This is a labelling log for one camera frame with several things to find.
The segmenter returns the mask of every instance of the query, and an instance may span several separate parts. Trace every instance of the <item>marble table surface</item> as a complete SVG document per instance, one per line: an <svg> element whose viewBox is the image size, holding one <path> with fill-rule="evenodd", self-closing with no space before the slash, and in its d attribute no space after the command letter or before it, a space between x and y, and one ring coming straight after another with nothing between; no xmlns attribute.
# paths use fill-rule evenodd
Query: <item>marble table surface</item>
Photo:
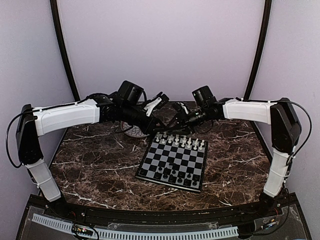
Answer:
<svg viewBox="0 0 320 240"><path fill-rule="evenodd" d="M193 102L187 103L195 108ZM154 113L167 123L175 114L168 103ZM206 134L188 137L209 142L201 193L135 178L151 141L115 133L119 123L68 129L50 170L70 203L135 211L182 211L257 202L270 163L248 121L220 120ZM205 132L210 124L197 130Z"/></svg>

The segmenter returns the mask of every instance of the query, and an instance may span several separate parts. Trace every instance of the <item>black cable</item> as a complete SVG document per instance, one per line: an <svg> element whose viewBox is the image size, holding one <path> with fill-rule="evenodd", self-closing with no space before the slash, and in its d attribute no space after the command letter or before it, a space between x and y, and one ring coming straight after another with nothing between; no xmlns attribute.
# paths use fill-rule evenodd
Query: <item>black cable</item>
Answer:
<svg viewBox="0 0 320 240"><path fill-rule="evenodd" d="M213 127L214 127L214 121L211 120L211 127L209 128L209 130L204 131L204 132L198 131L198 134L207 134L208 132L210 132L212 130Z"/></svg>
<svg viewBox="0 0 320 240"><path fill-rule="evenodd" d="M273 231L271 232L268 232L268 233L258 233L262 230L264 230L265 228L259 228L258 230L255 230L255 231L252 231L252 232L239 232L239 235L240 236L248 236L248 235L252 235L252 236L265 236L265 235L270 235L270 234L273 234L275 233L276 231L278 231L280 228L282 228L282 226L286 223L288 217L289 217L289 212L290 212L290 194L289 194L289 190L285 187L285 185L283 184L283 187L286 191L286 194L287 194L287 197L288 197L288 210L287 210L287 213L286 213L286 216L285 216L285 219L284 221L276 228L274 229Z"/></svg>
<svg viewBox="0 0 320 240"><path fill-rule="evenodd" d="M117 131L117 129L116 129L116 130L114 130L114 133L115 134L123 134L123 133L128 132L129 130L131 130L133 128L134 128L134 126L132 125L132 126L128 127L127 129L122 130L122 131Z"/></svg>
<svg viewBox="0 0 320 240"><path fill-rule="evenodd" d="M78 224L78 225L81 225L81 226L84 226L84 227L87 227L87 228L92 229L92 230L95 232L96 236L97 236L96 240L99 240L99 239L100 239L99 233L98 233L98 231L97 231L94 227L92 227L92 226L90 226L90 225L88 225L88 224L85 224L85 223L83 223L83 222L76 221L76 220L70 220L70 219L68 219L68 218L66 218L66 217L63 217L63 216L59 215L58 213L56 213L55 210L53 210L53 209L51 208L50 202L48 202L47 206L48 206L48 207L50 208L50 210L51 210L55 215L57 215L59 218L61 218L61 219L63 219L63 220L67 220L67 221L72 221L72 223L76 223L76 224Z"/></svg>
<svg viewBox="0 0 320 240"><path fill-rule="evenodd" d="M11 128L11 125L14 123L14 121L23 116L23 115L26 115L26 114L32 114L32 113L35 113L35 112L39 112L39 110L32 110L32 111L25 111L25 112L21 112L19 113L18 115L16 115L9 123L7 129L6 129L6 133L5 133L5 150L6 150L6 154L8 156L8 159L10 161L10 163L12 164L12 166L14 166L16 169L20 168L22 166L22 162L20 162L19 165L15 165L14 161L12 160L11 158L11 155L10 155L10 152L9 152L9 143L8 143L8 137L9 137L9 131L10 131L10 128Z"/></svg>

